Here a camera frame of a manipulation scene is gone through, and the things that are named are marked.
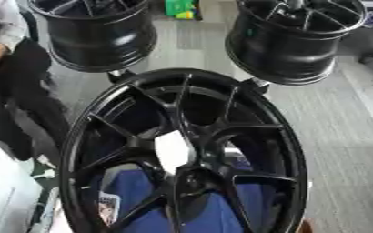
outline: wheel spoke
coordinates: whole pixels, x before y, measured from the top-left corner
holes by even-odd
[[[274,8],[270,11],[270,13],[266,16],[266,21],[270,20],[275,13],[278,12],[279,9],[281,9],[282,6],[288,7],[285,3],[279,2],[274,6]]]
[[[236,94],[238,92],[239,88],[238,87],[234,87],[232,89],[232,91],[230,92],[230,96],[228,98],[228,100],[226,101],[225,105],[224,105],[224,108],[222,110],[222,113],[221,115],[219,116],[219,119],[224,121],[224,122],[227,122],[228,121],[228,117],[229,117],[229,114],[230,114],[230,110],[233,108],[234,106],[234,103],[235,103],[235,97],[236,97]]]
[[[154,191],[150,196],[142,200],[133,209],[128,211],[127,214],[119,218],[116,223],[110,226],[110,228],[107,230],[107,233],[121,232],[126,226],[128,226],[134,220],[144,216],[151,210],[164,205],[164,203],[164,193],[162,192],[162,188],[159,188],[156,191]]]
[[[96,121],[96,122],[99,122],[99,123],[105,125],[106,127],[110,128],[112,131],[116,132],[120,136],[125,137],[127,139],[136,137],[134,134],[128,132],[127,130],[123,129],[122,127],[119,127],[117,125],[114,125],[114,124],[108,122],[107,120],[105,120],[104,118],[102,118],[101,116],[99,116],[97,114],[90,113],[89,114],[89,119],[91,121]]]
[[[130,88],[141,100],[144,100],[146,103],[155,106],[159,111],[164,112],[167,115],[166,110],[168,109],[170,104],[153,95],[148,94],[146,90],[140,88],[139,86],[130,85]]]
[[[255,231],[250,224],[250,219],[247,216],[245,207],[240,201],[236,186],[233,182],[229,181],[225,184],[223,195],[232,211],[235,213],[237,220],[243,228],[243,232],[254,233]]]
[[[302,26],[302,30],[303,31],[307,31],[308,30],[309,23],[311,22],[311,17],[312,17],[312,11],[310,11],[309,9],[307,9],[306,18],[304,19],[304,24]]]
[[[111,167],[117,166],[119,164],[124,164],[125,161],[135,160],[135,156],[138,153],[143,153],[143,151],[131,148],[131,147],[121,147],[105,157],[101,157],[95,162],[81,167],[74,173],[74,177],[82,181],[86,177],[90,177],[96,173],[108,170]]]
[[[341,4],[338,4],[338,3],[334,2],[334,1],[327,1],[327,3],[330,4],[330,5],[333,5],[336,8],[339,8],[339,9],[341,9],[343,11],[346,11],[346,12],[348,12],[348,13],[354,15],[354,16],[360,16],[360,14],[358,14],[357,12],[355,12],[355,11],[353,11],[353,10],[351,10],[351,9],[349,9],[349,8],[341,5]]]
[[[219,140],[223,137],[233,137],[253,132],[276,132],[281,129],[283,129],[283,126],[280,124],[259,125],[253,123],[232,123],[216,131],[215,134],[212,136],[212,139]]]
[[[321,17],[324,17],[324,18],[326,18],[328,21],[330,21],[331,23],[333,23],[333,24],[336,24],[336,25],[339,25],[340,27],[342,27],[342,28],[347,28],[344,24],[342,24],[341,22],[339,22],[337,19],[335,19],[335,18],[333,18],[333,17],[331,17],[331,16],[329,16],[329,15],[326,15],[325,13],[323,13],[323,12],[321,12],[321,11],[319,11],[319,10],[313,10],[313,13],[314,14],[317,14],[317,15],[320,15]]]
[[[297,183],[297,179],[294,177],[241,169],[236,169],[233,172],[233,180],[236,184],[260,184],[273,187],[290,187]]]
[[[181,111],[182,102],[185,101],[188,91],[189,91],[189,82],[192,79],[192,75],[188,75],[184,83],[182,84],[181,92],[176,96],[176,108],[178,111]]]

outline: blue cloth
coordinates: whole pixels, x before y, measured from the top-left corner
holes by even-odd
[[[120,172],[105,190],[106,193],[121,197],[119,215],[123,216],[141,200],[151,194],[153,187],[141,170]],[[271,197],[263,197],[260,185],[239,185],[238,193],[253,229],[259,229],[269,208]],[[135,220],[124,233],[170,233],[169,222],[162,212],[155,209]],[[204,211],[195,219],[187,222],[182,232],[193,233],[240,233],[242,227],[238,223],[228,203],[218,194],[211,194]]]

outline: paper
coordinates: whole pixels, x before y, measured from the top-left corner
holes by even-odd
[[[189,146],[181,133],[176,130],[156,138],[156,154],[164,170],[170,175],[188,162]]]

